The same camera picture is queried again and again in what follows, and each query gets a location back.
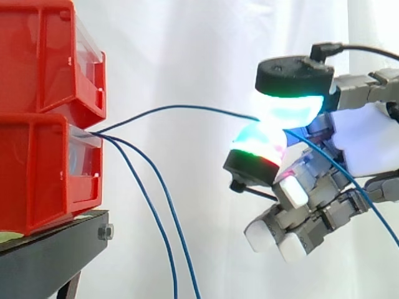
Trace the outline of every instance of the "black sensor cap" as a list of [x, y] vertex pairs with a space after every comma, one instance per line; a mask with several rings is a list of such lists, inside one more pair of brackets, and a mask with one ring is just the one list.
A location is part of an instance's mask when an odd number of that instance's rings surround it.
[[255, 88], [272, 97], [326, 96], [333, 76], [332, 67], [307, 56], [280, 57], [258, 65]]
[[229, 152], [223, 168], [233, 175], [230, 188], [236, 192], [243, 192], [245, 186], [272, 186], [280, 169], [265, 158], [239, 149]]

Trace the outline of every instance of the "white fingertip pad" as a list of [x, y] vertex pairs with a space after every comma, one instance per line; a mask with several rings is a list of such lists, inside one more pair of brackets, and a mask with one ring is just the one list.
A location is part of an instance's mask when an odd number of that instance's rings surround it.
[[279, 250], [287, 263], [294, 263], [303, 259], [307, 254], [298, 236], [289, 232], [279, 244]]
[[295, 209], [307, 204], [309, 197], [294, 176], [286, 177], [279, 184], [282, 192], [284, 192]]
[[273, 235], [262, 220], [249, 224], [244, 231], [244, 235], [255, 252], [265, 252], [276, 244]]

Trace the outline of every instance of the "robotic hand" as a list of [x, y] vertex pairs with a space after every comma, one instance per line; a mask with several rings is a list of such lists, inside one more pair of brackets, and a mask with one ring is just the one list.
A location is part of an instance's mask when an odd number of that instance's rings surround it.
[[[281, 171], [286, 146], [298, 142], [287, 141], [282, 129], [294, 128], [353, 177], [373, 177], [363, 187], [373, 202], [399, 200], [399, 70], [333, 79], [325, 57], [313, 54], [314, 48], [310, 57], [259, 64], [256, 90], [264, 95], [265, 117], [243, 130], [224, 164], [233, 175], [233, 191], [272, 187], [277, 202], [244, 233], [255, 252], [277, 244], [286, 262], [309, 255], [326, 235], [370, 206], [312, 149]], [[315, 97], [322, 97], [319, 106]]]

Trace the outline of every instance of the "black metal table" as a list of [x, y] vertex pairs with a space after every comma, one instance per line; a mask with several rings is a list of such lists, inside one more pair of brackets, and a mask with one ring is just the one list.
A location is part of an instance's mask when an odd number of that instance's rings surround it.
[[0, 298], [74, 298], [80, 271], [108, 244], [108, 211], [30, 237], [0, 244]]

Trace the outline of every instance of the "bolt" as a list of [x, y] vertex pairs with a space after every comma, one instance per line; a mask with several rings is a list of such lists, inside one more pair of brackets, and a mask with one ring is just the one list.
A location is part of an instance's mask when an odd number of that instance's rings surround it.
[[113, 224], [104, 224], [99, 227], [99, 239], [108, 241], [113, 238]]

